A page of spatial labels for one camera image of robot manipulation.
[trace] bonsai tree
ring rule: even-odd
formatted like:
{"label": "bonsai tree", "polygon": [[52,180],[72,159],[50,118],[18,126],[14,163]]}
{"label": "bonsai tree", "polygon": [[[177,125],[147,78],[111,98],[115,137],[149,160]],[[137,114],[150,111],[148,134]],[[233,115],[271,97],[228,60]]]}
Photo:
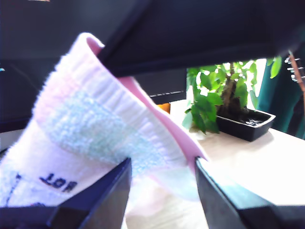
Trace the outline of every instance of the bonsai tree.
{"label": "bonsai tree", "polygon": [[[271,65],[270,77],[279,73],[282,58],[267,60]],[[192,124],[204,133],[218,133],[217,115],[235,121],[248,114],[247,100],[250,94],[254,107],[258,98],[255,95],[257,83],[256,61],[232,62],[189,68],[187,70],[187,90],[193,88],[193,102],[185,111],[182,125],[189,129]]]}

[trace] terry cloth fabric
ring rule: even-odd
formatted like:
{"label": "terry cloth fabric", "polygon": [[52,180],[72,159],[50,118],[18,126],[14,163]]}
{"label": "terry cloth fabric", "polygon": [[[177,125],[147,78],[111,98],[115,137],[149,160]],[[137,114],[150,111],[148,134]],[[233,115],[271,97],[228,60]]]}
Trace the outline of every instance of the terry cloth fabric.
{"label": "terry cloth fabric", "polygon": [[0,164],[0,206],[60,204],[126,157],[133,177],[128,209],[147,176],[198,199],[191,170],[195,156],[207,158],[204,151],[133,78],[120,82],[99,62],[101,47],[82,33],[50,74],[33,118]]}

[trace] table surface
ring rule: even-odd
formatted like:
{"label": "table surface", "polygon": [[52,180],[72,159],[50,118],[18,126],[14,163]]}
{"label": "table surface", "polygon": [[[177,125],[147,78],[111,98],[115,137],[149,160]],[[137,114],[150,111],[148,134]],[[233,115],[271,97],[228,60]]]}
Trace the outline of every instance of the table surface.
{"label": "table surface", "polygon": [[[253,142],[192,133],[212,163],[245,188],[278,205],[305,205],[305,141],[270,129]],[[127,218],[128,229],[207,229],[199,202],[157,190],[166,201],[150,216]]]}

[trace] black plant pot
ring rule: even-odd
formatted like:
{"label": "black plant pot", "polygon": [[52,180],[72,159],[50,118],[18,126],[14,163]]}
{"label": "black plant pot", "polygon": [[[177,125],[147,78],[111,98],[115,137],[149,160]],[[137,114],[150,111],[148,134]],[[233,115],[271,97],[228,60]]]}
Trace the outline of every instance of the black plant pot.
{"label": "black plant pot", "polygon": [[275,118],[275,115],[255,110],[249,110],[248,116],[261,123],[249,125],[221,116],[217,116],[216,122],[221,132],[252,142],[267,133]]}

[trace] green curtain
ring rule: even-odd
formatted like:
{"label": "green curtain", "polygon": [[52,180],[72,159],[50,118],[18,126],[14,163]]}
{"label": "green curtain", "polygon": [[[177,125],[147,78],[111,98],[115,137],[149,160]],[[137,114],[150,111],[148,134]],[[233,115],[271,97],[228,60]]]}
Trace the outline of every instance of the green curtain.
{"label": "green curtain", "polygon": [[[305,48],[296,57],[305,59]],[[276,115],[272,128],[286,133],[294,106],[303,93],[298,83],[291,80],[291,73],[287,70],[290,65],[284,63],[284,60],[283,58],[280,73],[274,79],[270,79],[271,66],[266,66],[257,109]],[[303,116],[296,137],[305,139],[304,125]]]}

